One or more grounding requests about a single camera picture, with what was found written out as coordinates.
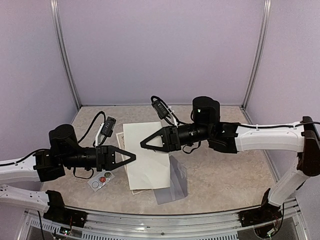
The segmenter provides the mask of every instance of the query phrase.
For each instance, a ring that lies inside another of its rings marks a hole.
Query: cable
[[[95,174],[95,170],[94,170],[93,168],[90,168],[89,170],[92,171],[92,174],[91,174],[90,177],[76,176],[76,170],[77,170],[77,168],[74,167],[74,168],[73,168],[73,176],[75,176],[75,177],[78,178],[78,179],[90,179],[90,178],[92,178],[92,176]]]
[[[45,239],[45,234],[44,234],[44,229],[42,228],[42,221],[41,221],[41,215],[40,215],[40,212],[38,212],[38,215],[39,215],[39,221],[40,221],[40,229],[41,229],[41,235],[42,235],[42,240],[46,240]]]
[[[278,128],[289,128],[289,129],[292,129],[292,128],[297,128],[297,127],[300,127],[302,125],[308,125],[308,124],[319,124],[320,125],[320,122],[319,121],[311,121],[311,122],[302,122],[302,123],[299,123],[297,125],[273,125],[273,126],[254,126],[254,125],[243,125],[241,123],[235,123],[236,125],[238,125],[239,127],[244,127],[244,128],[247,128],[247,129],[278,129]]]
[[[93,118],[90,126],[88,127],[88,129],[86,130],[85,134],[80,138],[80,140],[78,141],[78,144],[82,142],[83,139],[85,139],[85,137],[87,136],[87,134],[89,133],[90,129],[92,128],[92,126],[94,125],[95,121],[97,120],[97,118],[100,116],[100,115],[103,115],[103,119],[104,119],[104,122],[106,122],[106,114],[104,111],[100,111],[98,112],[95,117]]]
[[[190,119],[192,122],[194,122],[194,111],[193,110],[190,113]]]
[[[32,154],[35,154],[37,152],[41,152],[41,151],[45,151],[45,150],[49,150],[47,148],[40,148],[38,150],[34,150],[33,152],[30,152],[27,156],[21,158],[18,161],[13,161],[13,162],[9,162],[9,163],[4,163],[4,164],[0,164],[0,167],[4,167],[4,166],[10,166],[10,165],[14,165],[14,164],[18,164],[21,163],[22,161],[26,160],[28,157],[30,157]]]
[[[172,122],[170,122],[170,121],[168,120],[168,118],[167,118],[167,117],[165,117],[165,118],[164,118],[164,120],[165,120],[169,125],[171,125],[171,126],[173,126],[173,125],[174,125]]]
[[[160,97],[153,95],[150,99],[151,99],[151,102],[152,102],[152,103],[154,102],[154,99],[159,100],[160,102],[162,102],[162,103],[164,104],[164,106],[166,106],[167,109],[170,110],[169,106],[168,106],[168,105],[165,103],[165,101],[163,101]],[[185,123],[185,122],[183,122],[183,121],[180,121],[179,118],[175,115],[175,113],[174,113],[173,111],[170,110],[170,112],[171,112],[172,116],[175,117],[178,125],[179,125],[179,124],[187,124],[187,123]]]
[[[98,146],[101,146],[102,144],[104,144],[105,141],[106,141],[106,139],[107,139],[107,136],[104,136],[103,139],[102,139],[102,141],[101,141],[101,143],[100,143]],[[92,146],[93,146],[94,148],[96,147],[96,140],[93,141]]]
[[[299,123],[298,125],[295,125],[295,126],[296,127],[300,127],[302,125],[307,125],[307,124],[318,124],[318,125],[320,125],[320,121],[302,122],[302,123]]]
[[[198,146],[192,148],[190,151],[185,151],[185,147],[186,147],[186,146],[188,146],[188,145],[184,145],[184,146],[183,146],[182,151],[183,151],[185,154],[191,154],[194,150],[200,148],[200,146],[201,146],[201,141],[198,141]]]
[[[284,217],[285,217],[285,203],[282,204],[282,218],[281,218],[280,226],[277,229],[277,231],[271,237],[274,237],[280,231],[280,229],[282,227],[282,223],[284,222]]]

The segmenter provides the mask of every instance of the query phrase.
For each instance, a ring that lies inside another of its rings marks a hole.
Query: lavender backdrop
[[[248,106],[254,123],[289,123],[302,116],[320,121],[319,23],[318,0],[272,1],[263,56]],[[281,176],[295,156],[292,152],[271,152]],[[320,239],[320,176],[307,180],[296,197],[311,239]]]
[[[49,147],[48,132],[76,108],[59,55],[48,0],[0,1],[0,160]],[[16,186],[38,190],[39,183]],[[0,206],[1,239],[12,240],[22,208]]]
[[[63,0],[60,17],[84,105],[242,103],[264,0]]]

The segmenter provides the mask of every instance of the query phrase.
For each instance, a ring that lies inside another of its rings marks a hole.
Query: small card
[[[102,171],[98,175],[92,177],[87,183],[93,191],[98,191],[105,186],[115,175],[110,171]]]

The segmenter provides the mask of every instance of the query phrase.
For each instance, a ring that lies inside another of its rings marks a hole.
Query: sheet of paper
[[[170,187],[169,154],[140,146],[142,140],[161,128],[160,121],[123,124],[125,150],[136,155],[136,160],[126,165],[130,190]],[[162,146],[163,143],[156,137],[148,144]]]
[[[126,150],[125,138],[124,138],[123,132],[119,132],[116,134],[116,140],[118,141],[119,148],[122,150]],[[121,155],[121,157],[122,157],[122,161],[125,161],[126,159],[129,158],[128,156],[125,156],[125,155]],[[124,165],[124,169],[125,169],[125,172],[127,172],[127,165]],[[132,193],[132,195],[136,195],[136,194],[140,194],[145,191],[148,191],[148,190],[150,190],[150,189],[131,190],[131,193]]]

